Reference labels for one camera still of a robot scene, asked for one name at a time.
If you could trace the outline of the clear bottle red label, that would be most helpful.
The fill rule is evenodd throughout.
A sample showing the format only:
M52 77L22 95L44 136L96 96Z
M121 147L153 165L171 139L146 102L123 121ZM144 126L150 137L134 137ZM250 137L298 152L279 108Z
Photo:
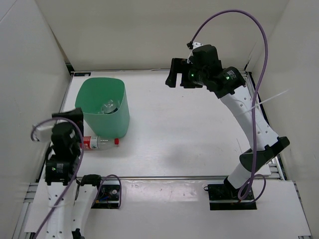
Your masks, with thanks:
M107 150L113 147L117 147L120 144L118 138L103 138L100 136L85 136L83 137L84 144L80 143L80 147L85 150Z

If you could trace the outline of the clear Pepsi bottle black cap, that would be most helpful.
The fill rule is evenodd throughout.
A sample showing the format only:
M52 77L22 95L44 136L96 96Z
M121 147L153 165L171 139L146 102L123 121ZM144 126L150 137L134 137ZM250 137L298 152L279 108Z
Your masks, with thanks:
M100 113L105 115L113 114L119 109L119 106L119 101L109 100L101 106Z

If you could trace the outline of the clear bottle blue cap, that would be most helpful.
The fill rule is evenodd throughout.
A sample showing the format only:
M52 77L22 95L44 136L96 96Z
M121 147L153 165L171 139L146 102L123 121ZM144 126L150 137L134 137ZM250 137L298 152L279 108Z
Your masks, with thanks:
M112 114L113 114L113 113L115 113L116 111L119 110L121 102L120 101L109 100L108 105L112 106L114 108L113 111L112 111Z

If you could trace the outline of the clear bottle blue white label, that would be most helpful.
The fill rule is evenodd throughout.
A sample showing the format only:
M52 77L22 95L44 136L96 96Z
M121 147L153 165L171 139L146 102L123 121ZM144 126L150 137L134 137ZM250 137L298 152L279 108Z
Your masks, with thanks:
M114 108L112 106L102 105L100 110L98 111L98 114L101 114L101 115L111 114L113 109Z

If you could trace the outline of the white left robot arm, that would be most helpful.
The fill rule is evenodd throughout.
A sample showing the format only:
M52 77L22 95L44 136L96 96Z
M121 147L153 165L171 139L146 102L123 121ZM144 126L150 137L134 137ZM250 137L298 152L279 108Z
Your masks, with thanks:
M55 113L52 117L63 120L52 129L53 154L45 167L49 209L45 238L82 239L93 201L103 197L105 188L101 176L96 174L85 175L80 181L76 179L83 157L84 117L81 108Z

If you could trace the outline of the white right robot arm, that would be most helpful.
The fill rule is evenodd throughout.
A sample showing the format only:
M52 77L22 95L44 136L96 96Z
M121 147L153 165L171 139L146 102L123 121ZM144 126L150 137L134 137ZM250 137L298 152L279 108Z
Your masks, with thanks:
M216 47L199 44L187 59L172 58L165 84L176 87L178 74L181 74L181 87L206 87L213 92L231 111L249 141L250 149L240 155L239 164L224 180L225 196L235 199L242 193L242 187L250 184L251 177L287 148L290 141L279 136L262 113L253 108L254 99L242 74L233 66L222 67Z

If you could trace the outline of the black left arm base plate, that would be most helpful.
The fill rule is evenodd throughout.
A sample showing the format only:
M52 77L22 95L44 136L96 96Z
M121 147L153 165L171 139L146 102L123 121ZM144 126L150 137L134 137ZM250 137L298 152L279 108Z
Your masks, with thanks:
M122 185L117 180L106 180L92 209L119 209L122 203Z

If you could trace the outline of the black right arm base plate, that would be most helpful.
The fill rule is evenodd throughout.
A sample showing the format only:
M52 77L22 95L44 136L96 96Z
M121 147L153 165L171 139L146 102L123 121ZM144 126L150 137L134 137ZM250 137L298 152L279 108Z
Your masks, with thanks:
M240 200L238 195L233 194L224 184L208 184L204 191L208 193L211 211L241 211L256 210L254 193L250 190L244 200Z

